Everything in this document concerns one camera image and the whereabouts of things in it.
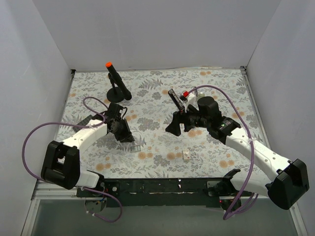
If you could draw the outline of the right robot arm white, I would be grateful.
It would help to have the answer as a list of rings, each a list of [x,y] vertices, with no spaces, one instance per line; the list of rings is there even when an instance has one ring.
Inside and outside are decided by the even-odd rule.
[[[253,159],[268,177],[268,181],[250,180],[245,191],[267,196],[281,209],[290,209],[309,189],[306,164],[300,159],[291,161],[276,154],[258,141],[250,144],[244,128],[231,118],[223,116],[218,103],[210,96],[195,97],[189,94],[178,98],[168,92],[178,110],[166,132],[180,136],[184,131],[205,128],[210,136],[238,151],[247,159]]]

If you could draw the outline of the beige stapler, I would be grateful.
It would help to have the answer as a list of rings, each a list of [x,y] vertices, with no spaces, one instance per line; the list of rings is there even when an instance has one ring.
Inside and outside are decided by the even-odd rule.
[[[205,96],[205,94],[203,92],[199,92],[197,87],[194,87],[194,91],[193,91],[193,94],[195,95],[195,99],[196,101],[202,97]]]

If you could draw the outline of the black stapler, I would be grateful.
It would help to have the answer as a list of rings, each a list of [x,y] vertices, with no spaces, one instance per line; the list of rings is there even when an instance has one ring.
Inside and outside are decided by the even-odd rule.
[[[168,91],[168,95],[170,96],[170,98],[172,99],[176,107],[178,108],[179,112],[181,114],[184,113],[185,107],[183,103],[181,102],[180,98],[176,95],[175,91],[172,88]]]

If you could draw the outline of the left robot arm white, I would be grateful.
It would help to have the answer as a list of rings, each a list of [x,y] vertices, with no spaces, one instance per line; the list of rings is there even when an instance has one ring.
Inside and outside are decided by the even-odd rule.
[[[100,181],[102,175],[83,169],[80,155],[108,133],[112,133],[120,143],[134,142],[122,111],[127,111],[127,108],[111,103],[108,110],[92,116],[85,127],[71,137],[61,142],[52,141],[46,150],[41,178],[65,189],[87,187],[93,196],[101,196],[105,190]]]

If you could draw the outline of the small staple box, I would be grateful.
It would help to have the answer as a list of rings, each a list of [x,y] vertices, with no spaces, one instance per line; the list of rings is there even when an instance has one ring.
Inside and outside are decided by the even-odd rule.
[[[183,160],[184,161],[190,161],[191,160],[191,155],[189,149],[183,149],[182,150],[182,155],[183,155]]]

